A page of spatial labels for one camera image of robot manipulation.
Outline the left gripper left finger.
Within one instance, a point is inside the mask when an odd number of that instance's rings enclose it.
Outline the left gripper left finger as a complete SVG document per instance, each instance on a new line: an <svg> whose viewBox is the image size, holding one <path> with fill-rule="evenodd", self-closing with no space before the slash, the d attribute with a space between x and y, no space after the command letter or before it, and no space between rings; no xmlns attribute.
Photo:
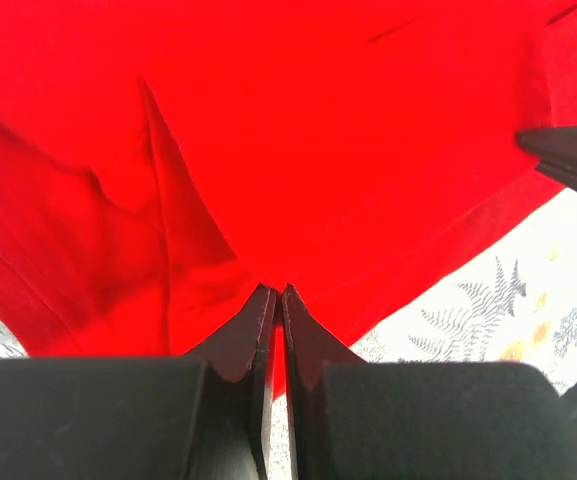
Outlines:
<svg viewBox="0 0 577 480"><path fill-rule="evenodd" d="M175 357L0 360L0 479L263 479L276 293Z"/></svg>

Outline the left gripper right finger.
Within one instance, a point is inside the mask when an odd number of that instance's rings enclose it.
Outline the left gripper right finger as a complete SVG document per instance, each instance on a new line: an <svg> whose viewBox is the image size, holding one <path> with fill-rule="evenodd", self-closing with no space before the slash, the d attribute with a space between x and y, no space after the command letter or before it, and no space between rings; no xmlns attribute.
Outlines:
<svg viewBox="0 0 577 480"><path fill-rule="evenodd" d="M282 295L298 479L577 479L577 431L521 363L369 363Z"/></svg>

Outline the red t shirt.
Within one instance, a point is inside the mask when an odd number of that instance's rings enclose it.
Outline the red t shirt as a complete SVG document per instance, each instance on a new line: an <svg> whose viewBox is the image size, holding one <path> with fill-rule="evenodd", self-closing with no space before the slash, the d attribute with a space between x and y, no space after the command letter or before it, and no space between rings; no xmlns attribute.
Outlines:
<svg viewBox="0 0 577 480"><path fill-rule="evenodd" d="M0 321L180 355L258 284L345 343L561 185L577 1L0 1Z"/></svg>

